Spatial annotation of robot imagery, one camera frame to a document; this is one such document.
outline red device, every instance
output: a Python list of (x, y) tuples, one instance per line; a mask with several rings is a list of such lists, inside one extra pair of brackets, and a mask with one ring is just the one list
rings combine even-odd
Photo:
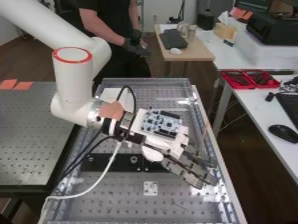
[(225, 70), (221, 72), (223, 78), (233, 89), (255, 89), (256, 83), (241, 70)]
[(263, 70), (245, 70), (247, 75), (255, 81), (256, 87), (260, 89), (280, 88), (281, 83), (273, 76)]

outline black cable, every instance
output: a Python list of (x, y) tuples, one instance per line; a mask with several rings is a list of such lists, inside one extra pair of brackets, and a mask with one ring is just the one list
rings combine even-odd
[(72, 163), (68, 165), (67, 169), (64, 170), (64, 173), (68, 172), (68, 169), (72, 167), (72, 165), (76, 163), (76, 161), (79, 160), (79, 158), (82, 157), (82, 155), (86, 153), (87, 149), (91, 147), (92, 143), (95, 142), (95, 140), (98, 139), (98, 137), (100, 136), (102, 133), (102, 128), (98, 131), (98, 133), (95, 134), (94, 138), (91, 139), (91, 141), (88, 142), (87, 146), (84, 147), (84, 149), (82, 150), (82, 152), (79, 153), (76, 159), (74, 159)]
[(134, 92), (134, 90), (132, 90), (132, 88), (130, 86), (124, 86), (123, 89), (120, 90), (120, 93), (119, 93), (119, 96), (118, 96), (118, 101), (120, 100), (122, 95), (123, 95), (126, 89), (128, 89), (131, 91), (132, 95), (134, 95), (134, 101), (135, 101), (134, 113), (136, 114), (136, 111), (138, 111), (138, 99), (136, 99), (135, 92)]
[(183, 21), (184, 20), (184, 11), (186, 11), (186, 0), (183, 0), (182, 8), (180, 8), (180, 14), (179, 18)]
[(59, 182), (68, 176), (68, 174), (78, 168), (78, 166), (82, 164), (83, 160), (86, 159), (86, 157), (92, 153), (92, 151), (96, 149), (96, 147), (100, 146), (100, 144), (107, 141), (108, 139), (114, 138), (115, 136), (108, 136), (106, 138), (103, 138), (96, 144), (95, 146), (90, 149), (90, 151), (87, 152), (87, 154), (83, 156), (83, 158), (76, 162), (76, 164), (72, 166), (72, 168), (68, 170), (68, 172), (64, 173), (64, 175), (61, 177)]
[[(134, 105), (134, 113), (136, 113), (138, 110), (138, 100), (136, 100), (136, 95), (135, 92), (132, 90), (132, 88), (130, 86), (124, 86), (120, 90), (119, 96), (118, 96), (118, 101), (122, 98), (122, 95), (124, 93), (124, 90), (128, 89), (132, 92), (134, 95), (134, 101), (135, 101), (135, 105)], [(90, 150), (88, 153), (86, 153), (86, 151), (88, 150), (88, 148), (91, 147), (92, 143), (95, 142), (95, 140), (98, 139), (99, 135), (102, 133), (102, 129), (99, 130), (99, 132), (96, 133), (96, 135), (94, 136), (92, 140), (90, 141), (90, 143), (87, 144), (87, 146), (84, 147), (84, 149), (82, 150), (82, 152), (79, 153), (76, 159), (72, 161), (72, 163), (68, 165), (61, 179), (59, 179), (59, 183), (61, 181), (68, 176), (68, 174), (74, 171), (74, 169), (80, 165), (80, 163), (83, 162), (83, 160), (86, 159), (87, 155), (94, 151), (94, 149), (103, 143), (103, 140), (106, 141), (107, 139), (112, 138), (112, 137), (107, 137), (103, 140), (100, 140), (96, 145), (92, 147), (92, 149)]]

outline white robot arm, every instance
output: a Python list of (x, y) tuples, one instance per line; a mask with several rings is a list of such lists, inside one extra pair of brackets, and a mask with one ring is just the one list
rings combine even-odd
[(160, 162), (196, 188), (204, 183), (216, 185), (208, 171), (216, 162), (206, 153), (190, 150), (188, 127), (178, 115), (140, 109), (138, 114), (126, 112), (120, 121), (99, 116), (103, 101), (92, 97), (92, 80), (111, 58), (108, 43), (90, 38), (37, 0), (0, 0), (0, 16), (55, 50), (58, 93), (53, 114), (84, 127), (103, 128), (116, 138), (126, 136), (127, 141), (143, 146), (150, 161)]

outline computer mouse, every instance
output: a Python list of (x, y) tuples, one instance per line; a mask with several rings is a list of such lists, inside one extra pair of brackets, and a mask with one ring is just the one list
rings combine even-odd
[(285, 125), (273, 125), (269, 127), (269, 131), (281, 139), (292, 142), (295, 144), (298, 143), (298, 134), (297, 132)]
[(172, 48), (171, 54), (183, 54), (183, 51), (179, 48)]

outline desk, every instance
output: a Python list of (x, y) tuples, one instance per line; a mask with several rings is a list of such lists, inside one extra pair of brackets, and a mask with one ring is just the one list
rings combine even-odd
[[(288, 81), (293, 79), (295, 76), (275, 76), (275, 78), (279, 81)], [(293, 130), (297, 130), (279, 100), (275, 98), (272, 102), (265, 101), (269, 92), (279, 92), (279, 89), (236, 90), (231, 88), (227, 82), (224, 88), (225, 91), (213, 124), (215, 135), (219, 135), (231, 95), (233, 93), (298, 184), (298, 146), (276, 137), (268, 130), (275, 124), (284, 124), (293, 128)]]
[(206, 46), (210, 51), (216, 56), (216, 60), (213, 61), (216, 69), (217, 69), (217, 80), (215, 82), (215, 90), (211, 99), (211, 107), (208, 109), (208, 116), (211, 117), (213, 104), (217, 96), (217, 89), (220, 84), (220, 73), (223, 70), (243, 70), (243, 69), (261, 69), (265, 71), (292, 71), (283, 64), (272, 64), (271, 66), (256, 66), (243, 55), (236, 47), (231, 47), (224, 43), (224, 40), (213, 33), (212, 31), (198, 30), (198, 37), (203, 40)]
[(208, 50), (203, 41), (198, 37), (195, 37), (194, 41), (190, 43), (188, 48), (183, 49), (183, 54), (180, 55), (171, 54), (170, 50), (166, 49), (160, 39), (160, 33), (162, 33), (160, 25), (155, 25), (155, 30), (156, 30), (158, 40), (159, 40), (159, 44), (162, 48), (163, 57), (167, 62), (167, 73), (166, 73), (167, 75), (171, 74), (171, 62), (175, 62), (175, 61), (186, 62), (184, 64), (184, 75), (186, 75), (188, 62), (215, 60), (215, 55)]
[(74, 124), (51, 114), (55, 92), (54, 82), (34, 83), (27, 91), (0, 91), (3, 197), (26, 201), (27, 197), (47, 195), (53, 191), (75, 133)]
[[(124, 85), (132, 87), (140, 108), (154, 107), (182, 115), (184, 124), (191, 130), (190, 137), (198, 145), (198, 134), (206, 130), (208, 117), (198, 89), (191, 85), (190, 80), (106, 79), (96, 95), (100, 95), (104, 88), (119, 88)], [(82, 145), (87, 144), (94, 132), (87, 129), (80, 131), (72, 157), (80, 153)], [(147, 220), (147, 223), (168, 224), (183, 222), (247, 224), (211, 127), (208, 127), (206, 145), (211, 156), (215, 156), (219, 161), (219, 168), (215, 169), (219, 177), (216, 187), (206, 186), (203, 190), (196, 190), (176, 175), (151, 172), (151, 168), (144, 169), (143, 172), (110, 172), (90, 194), (59, 203), (55, 200), (50, 201), (43, 223), (74, 221), (84, 224), (86, 221), (98, 222), (99, 220), (106, 220), (107, 223), (144, 223)], [(115, 142), (110, 140), (106, 146), (103, 145), (95, 151), (111, 154), (114, 147)], [(120, 154), (140, 154), (140, 151), (139, 145), (134, 144), (132, 148), (124, 145)], [(84, 172), (78, 167), (70, 178), (63, 180), (58, 191), (63, 195), (82, 192), (91, 183), (96, 182), (99, 175), (99, 172)], [(78, 177), (84, 179), (84, 182), (72, 184)], [(144, 195), (144, 182), (148, 180), (158, 182), (159, 195), (156, 196)]]

